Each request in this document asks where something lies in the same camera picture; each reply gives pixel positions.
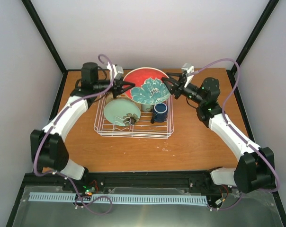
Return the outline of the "plain green plate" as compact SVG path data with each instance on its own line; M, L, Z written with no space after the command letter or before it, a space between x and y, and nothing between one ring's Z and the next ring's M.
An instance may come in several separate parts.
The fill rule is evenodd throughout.
M105 105L103 114L106 120L113 125L129 126L140 120L141 110L131 101L115 99Z

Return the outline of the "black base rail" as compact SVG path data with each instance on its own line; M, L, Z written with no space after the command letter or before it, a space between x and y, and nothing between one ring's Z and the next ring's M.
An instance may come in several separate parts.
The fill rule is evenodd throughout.
M172 188L185 190L190 193L212 194L218 193L221 185L232 185L232 183L213 183L208 171L185 171L185 172L134 172L134 173L88 173L84 180L73 180L80 193L92 187L98 187L99 192L108 193L109 189L122 188ZM256 189L274 188L274 177L269 175L258 175L240 178L236 175L236 183L232 186L240 191L248 193ZM37 177L34 173L25 174L21 187L25 186L62 186L64 191L75 192L69 180L58 175L47 174Z

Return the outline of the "green floral ceramic bowl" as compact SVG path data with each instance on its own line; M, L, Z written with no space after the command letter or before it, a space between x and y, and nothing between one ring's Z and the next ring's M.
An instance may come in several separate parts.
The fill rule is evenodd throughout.
M153 111L154 105L141 104L141 111L145 113L151 113Z

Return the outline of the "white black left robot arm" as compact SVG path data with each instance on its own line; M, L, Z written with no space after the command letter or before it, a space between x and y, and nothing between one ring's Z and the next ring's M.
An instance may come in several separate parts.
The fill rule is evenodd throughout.
M76 82L62 110L42 130L32 131L30 144L35 175L44 176L38 168L48 167L51 174L73 179L74 186L79 190L83 191L89 187L90 178L85 175L87 170L71 160L64 144L65 139L98 96L107 92L117 96L134 87L134 83L122 80L122 67L108 63L108 80L98 78L100 69L94 62L83 64L81 78Z

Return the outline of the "beige bird painted plate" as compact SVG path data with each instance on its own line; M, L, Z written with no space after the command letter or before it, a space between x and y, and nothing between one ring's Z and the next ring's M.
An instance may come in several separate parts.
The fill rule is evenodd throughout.
M116 98L114 98L113 94L109 94L109 95L106 96L105 104L108 104L111 101L117 100L117 99L120 99L120 98L125 98L125 95L124 94L117 95Z

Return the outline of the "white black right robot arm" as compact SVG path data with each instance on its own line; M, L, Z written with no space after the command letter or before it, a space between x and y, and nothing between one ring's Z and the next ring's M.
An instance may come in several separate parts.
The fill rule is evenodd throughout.
M175 98L184 95L197 103L199 121L217 134L236 157L235 169L220 167L210 172L214 184L233 186L243 193L274 186L277 177L274 175L273 151L249 140L232 123L217 102L220 95L217 79L208 77L197 87L187 82L185 73L168 73L162 81Z

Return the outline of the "black enclosure frame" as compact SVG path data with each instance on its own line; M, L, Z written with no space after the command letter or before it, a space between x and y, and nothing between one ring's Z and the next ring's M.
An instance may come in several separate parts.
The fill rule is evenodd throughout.
M55 98L55 102L50 114L50 118L54 117L54 114L58 111L59 108L59 102L62 98L63 95L63 88L65 86L66 83L66 79L67 79L67 73L69 72L69 70L67 70L47 32L47 30L45 29L43 22L41 21L32 1L30 0L24 0L22 1L25 9L27 10L28 14L30 15L32 21L34 22L36 28L38 29L40 36L43 38L47 48L49 49L51 55L53 56L56 64L58 65L60 71L63 73L63 77L62 80L60 82L60 86L59 86L59 90L57 92L56 98ZM245 57L247 56L249 50L251 49L251 47L253 46L255 40L257 39L258 35L260 34L261 30L263 29L264 25L266 24L267 20L269 19L271 13L274 11L276 5L278 4L277 0L270 0L268 1L268 3L266 4L266 7L264 8L262 14L260 15L254 29L252 30L249 38L247 39L245 45L243 46L239 56L237 57L236 61L238 64L242 64L242 62L244 61ZM244 105L241 99L241 95L238 89L236 89L234 91L234 95L246 128L246 131L248 133L248 136L250 139L254 140L253 134L252 134L252 130L248 121L248 117L247 114L245 112L244 109ZM6 226L11 227L14 224L15 221L15 217L17 214L17 210L19 209L20 206L20 202L21 202L21 196L23 195L24 192L24 188L27 184L26 180L27 179L30 180L34 180L34 183L46 183L47 180L38 180L37 177L34 177L33 174L25 174L24 180L22 181L22 184L20 186L18 195L16 197L16 200L14 202L14 206L12 208L11 214L9 216L9 219L7 221ZM274 192L273 193L273 198L275 200L275 204L277 205L277 210L279 212L279 215L281 217L281 221L282 221L282 225L284 227L286 227L286 213L284 210L284 207L282 205L282 201L280 199L280 196L278 194L278 192Z

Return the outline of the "dark blue ceramic mug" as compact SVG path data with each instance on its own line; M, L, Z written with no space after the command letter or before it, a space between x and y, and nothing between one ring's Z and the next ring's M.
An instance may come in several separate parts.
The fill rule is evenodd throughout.
M162 123L165 122L168 115L168 106L165 103L159 103L156 104L153 107L152 111L152 118L151 118L151 124L154 124L156 122Z

